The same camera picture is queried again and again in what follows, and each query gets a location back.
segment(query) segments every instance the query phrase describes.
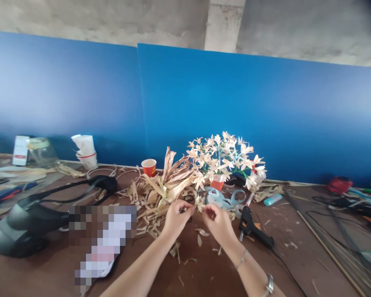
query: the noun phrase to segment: hand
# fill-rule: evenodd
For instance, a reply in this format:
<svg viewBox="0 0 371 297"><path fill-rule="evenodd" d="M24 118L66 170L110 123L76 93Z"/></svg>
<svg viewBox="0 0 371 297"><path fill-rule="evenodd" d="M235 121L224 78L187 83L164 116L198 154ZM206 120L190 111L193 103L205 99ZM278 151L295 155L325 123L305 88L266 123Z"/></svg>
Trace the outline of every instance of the hand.
<svg viewBox="0 0 371 297"><path fill-rule="evenodd" d="M181 208L187 208L187 210L180 213ZM168 236L175 241L194 212L195 208L193 205L184 200L176 200L173 202L166 213L165 225L161 235Z"/></svg>
<svg viewBox="0 0 371 297"><path fill-rule="evenodd" d="M210 233L224 249L237 241L230 217L225 210L210 203L203 208L202 217Z"/></svg>

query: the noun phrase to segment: person's left hand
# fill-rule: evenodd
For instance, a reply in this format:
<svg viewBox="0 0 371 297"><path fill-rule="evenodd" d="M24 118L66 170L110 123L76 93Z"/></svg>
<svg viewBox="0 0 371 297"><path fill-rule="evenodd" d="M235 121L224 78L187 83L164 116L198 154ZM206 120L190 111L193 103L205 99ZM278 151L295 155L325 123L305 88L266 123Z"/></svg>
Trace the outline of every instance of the person's left hand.
<svg viewBox="0 0 371 297"><path fill-rule="evenodd" d="M181 208L187 208L183 213L180 213ZM194 214L195 208L184 200L176 200L170 205L166 213L165 225L161 235L168 236L176 240L183 231L188 219Z"/></svg>

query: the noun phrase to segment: concrete pillar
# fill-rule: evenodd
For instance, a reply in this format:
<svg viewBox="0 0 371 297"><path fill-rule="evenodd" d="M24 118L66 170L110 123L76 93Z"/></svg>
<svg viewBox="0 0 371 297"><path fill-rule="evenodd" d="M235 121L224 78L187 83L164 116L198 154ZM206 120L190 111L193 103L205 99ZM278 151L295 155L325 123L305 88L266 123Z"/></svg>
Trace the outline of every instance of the concrete pillar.
<svg viewBox="0 0 371 297"><path fill-rule="evenodd" d="M244 4L245 0L210 0L205 50L235 52Z"/></svg>

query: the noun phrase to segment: corn husk flower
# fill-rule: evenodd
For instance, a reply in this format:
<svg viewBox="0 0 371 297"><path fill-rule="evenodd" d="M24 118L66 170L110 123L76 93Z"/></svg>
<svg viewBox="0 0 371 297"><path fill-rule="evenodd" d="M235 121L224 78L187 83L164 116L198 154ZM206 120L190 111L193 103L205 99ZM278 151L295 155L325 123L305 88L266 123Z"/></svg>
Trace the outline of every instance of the corn husk flower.
<svg viewBox="0 0 371 297"><path fill-rule="evenodd" d="M258 155L250 158L254 153L254 148L243 141L241 137L236 138L223 132L220 135L194 139L189 142L190 150L187 157L193 160L195 178L193 183L196 189L204 189L203 183L207 180L213 181L216 174L222 175L222 180L226 181L233 173L243 174L246 178L246 187L249 190L256 189L258 184L265 178L265 164Z"/></svg>

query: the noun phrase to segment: blue handled tool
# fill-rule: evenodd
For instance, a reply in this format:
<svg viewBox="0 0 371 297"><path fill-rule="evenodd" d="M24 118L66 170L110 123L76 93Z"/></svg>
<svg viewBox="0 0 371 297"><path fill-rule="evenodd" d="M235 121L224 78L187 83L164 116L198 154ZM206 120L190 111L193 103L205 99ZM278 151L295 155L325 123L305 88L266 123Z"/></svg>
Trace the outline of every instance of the blue handled tool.
<svg viewBox="0 0 371 297"><path fill-rule="evenodd" d="M12 188L12 189L6 189L6 190L0 191L0 204L3 201L13 198L16 194L24 192L24 191L28 191L36 186L38 186L38 182L34 181L28 184L16 186L15 188Z"/></svg>

